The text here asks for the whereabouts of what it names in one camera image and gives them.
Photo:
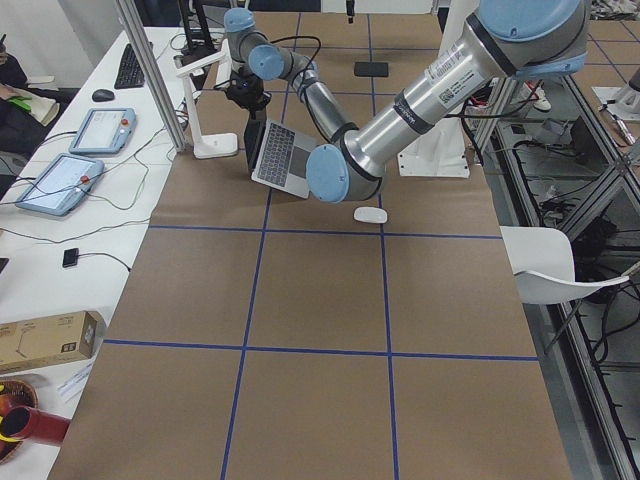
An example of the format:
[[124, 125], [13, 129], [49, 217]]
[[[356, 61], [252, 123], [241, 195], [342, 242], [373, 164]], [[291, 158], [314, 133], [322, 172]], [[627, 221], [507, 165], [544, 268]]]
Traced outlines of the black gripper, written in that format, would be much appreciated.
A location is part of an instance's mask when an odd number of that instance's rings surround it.
[[225, 95], [251, 116], [264, 111], [271, 100], [271, 94], [264, 90], [263, 80], [253, 73], [243, 71], [231, 72]]

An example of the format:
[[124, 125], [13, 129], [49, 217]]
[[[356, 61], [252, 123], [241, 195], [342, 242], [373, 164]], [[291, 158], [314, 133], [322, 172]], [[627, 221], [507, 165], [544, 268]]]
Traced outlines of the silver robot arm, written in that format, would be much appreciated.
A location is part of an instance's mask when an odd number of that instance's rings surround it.
[[493, 78], [540, 80], [580, 70], [586, 58], [587, 1], [482, 1], [459, 39], [393, 102], [357, 127], [310, 60], [270, 42], [245, 8], [225, 13], [231, 57], [263, 80], [282, 79], [298, 93], [326, 144], [306, 164], [321, 201], [363, 201], [383, 186], [386, 164]]

